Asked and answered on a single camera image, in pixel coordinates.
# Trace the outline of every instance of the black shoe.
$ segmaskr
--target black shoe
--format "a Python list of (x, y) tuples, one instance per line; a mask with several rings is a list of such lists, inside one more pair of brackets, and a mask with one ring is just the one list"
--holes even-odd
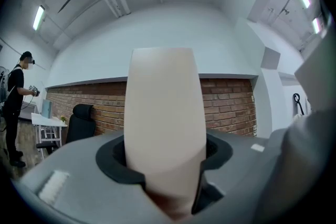
[(22, 151), (16, 151), (16, 156), (18, 158), (21, 158), (23, 156), (23, 152)]
[(18, 168), (23, 168), (26, 166), (26, 163), (20, 160), (9, 160), (10, 165), (16, 166)]

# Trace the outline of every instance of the chair armrest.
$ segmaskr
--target chair armrest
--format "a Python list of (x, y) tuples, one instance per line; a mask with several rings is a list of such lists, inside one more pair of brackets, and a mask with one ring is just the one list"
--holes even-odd
[(36, 144), (36, 148), (49, 148), (49, 147), (58, 147), (55, 142), (48, 141), (43, 143)]

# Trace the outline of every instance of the black pants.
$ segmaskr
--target black pants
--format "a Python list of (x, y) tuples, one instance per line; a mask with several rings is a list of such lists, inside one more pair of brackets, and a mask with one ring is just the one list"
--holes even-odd
[(17, 122), (19, 119), (20, 112), (19, 111), (11, 111), (9, 109), (6, 109), (6, 106), (4, 106), (4, 118), (6, 121), (7, 129), (6, 129), (6, 144), (7, 144), (7, 150), (9, 153), (10, 159), (16, 158), (16, 146), (15, 146), (15, 140), (17, 135)]

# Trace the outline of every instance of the black t-shirt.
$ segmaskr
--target black t-shirt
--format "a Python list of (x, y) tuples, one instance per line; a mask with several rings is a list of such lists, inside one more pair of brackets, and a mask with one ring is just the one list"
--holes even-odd
[(7, 101), (5, 102), (5, 106), (7, 109), (11, 111), (17, 111), (21, 109), (23, 95), (17, 92), (17, 88), (23, 88), (24, 85), (24, 77), (22, 69), (14, 70), (8, 80), (8, 90), (10, 91), (13, 87), (14, 89), (11, 91)]

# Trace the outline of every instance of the white cylinder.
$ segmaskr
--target white cylinder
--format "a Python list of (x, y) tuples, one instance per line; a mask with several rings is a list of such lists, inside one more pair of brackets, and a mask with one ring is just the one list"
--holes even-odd
[(192, 49), (134, 50), (124, 117), (128, 168), (145, 175), (147, 193), (171, 218), (191, 215), (206, 157), (203, 98)]

